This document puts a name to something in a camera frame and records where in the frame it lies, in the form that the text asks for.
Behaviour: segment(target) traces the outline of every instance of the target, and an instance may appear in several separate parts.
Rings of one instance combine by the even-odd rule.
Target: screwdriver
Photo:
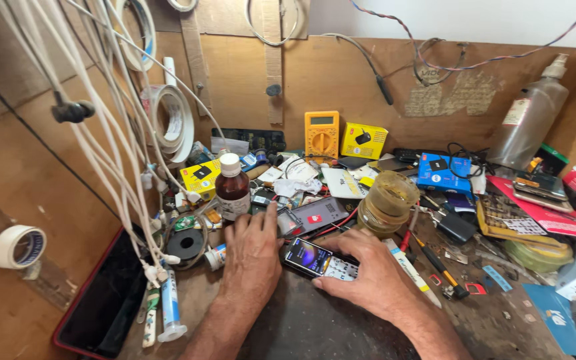
[[[459,285],[454,278],[452,277],[452,275],[450,273],[448,273],[448,269],[446,269],[446,267],[444,266],[444,264],[441,262],[441,260],[439,260],[439,258],[437,258],[437,255],[435,255],[435,253],[430,250],[429,248],[427,248],[423,242],[421,242],[421,240],[417,237],[417,235],[415,235],[414,233],[412,233],[412,236],[415,238],[415,240],[417,241],[417,243],[419,244],[419,247],[421,248],[421,251],[424,252],[424,254],[426,255],[426,257],[428,258],[428,260],[430,261],[430,264],[432,264],[437,271],[441,272],[442,275],[444,276],[444,278],[446,280],[448,280],[448,282],[450,282],[450,285],[452,285],[452,288],[454,289],[454,293],[455,295],[457,295],[457,299],[463,299],[466,296],[470,295],[470,293],[461,287],[461,285]]]

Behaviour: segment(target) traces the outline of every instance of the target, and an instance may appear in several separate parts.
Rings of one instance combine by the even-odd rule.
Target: workbench
[[[399,230],[405,232],[405,226]],[[420,215],[416,233],[427,245],[444,244],[426,215]],[[211,233],[210,242],[219,241],[219,233]],[[484,270],[472,265],[477,260],[474,249],[484,250],[473,240],[468,265],[446,259],[448,271],[463,285],[482,282]],[[452,321],[460,339],[476,360],[485,359],[549,359],[571,360],[564,355],[541,320],[537,308],[521,283],[531,283],[522,275],[512,281],[504,269],[483,259],[483,266],[492,265],[513,287],[504,292],[496,283],[487,295],[471,295],[462,300],[448,300],[441,287],[446,281],[428,262],[419,246],[411,241],[418,255],[415,267],[435,292]],[[134,323],[124,344],[121,360],[176,360],[183,353],[192,333],[219,290],[223,269],[210,271],[206,264],[177,273],[179,312],[188,326],[186,335],[169,343],[142,349],[143,324]],[[434,285],[428,277],[437,274],[444,283]],[[157,333],[161,332],[161,312]],[[410,340],[392,324],[343,299],[316,289],[308,279],[284,266],[276,291],[248,334],[238,359],[419,359]]]

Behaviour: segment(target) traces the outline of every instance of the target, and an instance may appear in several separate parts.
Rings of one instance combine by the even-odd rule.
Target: medicine bottle
[[[214,181],[217,200],[221,207],[224,225],[231,224],[250,208],[250,180],[241,171],[239,157],[228,153],[219,158],[221,173]]]

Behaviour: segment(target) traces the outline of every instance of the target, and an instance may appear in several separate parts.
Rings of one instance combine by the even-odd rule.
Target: bottle label
[[[524,120],[532,99],[516,99],[501,125],[518,126]]]
[[[235,221],[235,219],[248,212],[250,207],[250,193],[238,200],[224,200],[217,196],[221,205],[221,217],[226,220]]]

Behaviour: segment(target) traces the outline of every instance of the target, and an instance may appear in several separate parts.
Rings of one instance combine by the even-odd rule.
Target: blue box
[[[440,192],[462,193],[472,197],[469,180],[455,176],[448,168],[448,164],[450,164],[448,156],[422,153],[419,159],[418,187]],[[451,167],[457,175],[466,176],[470,173],[470,159],[453,157]]]

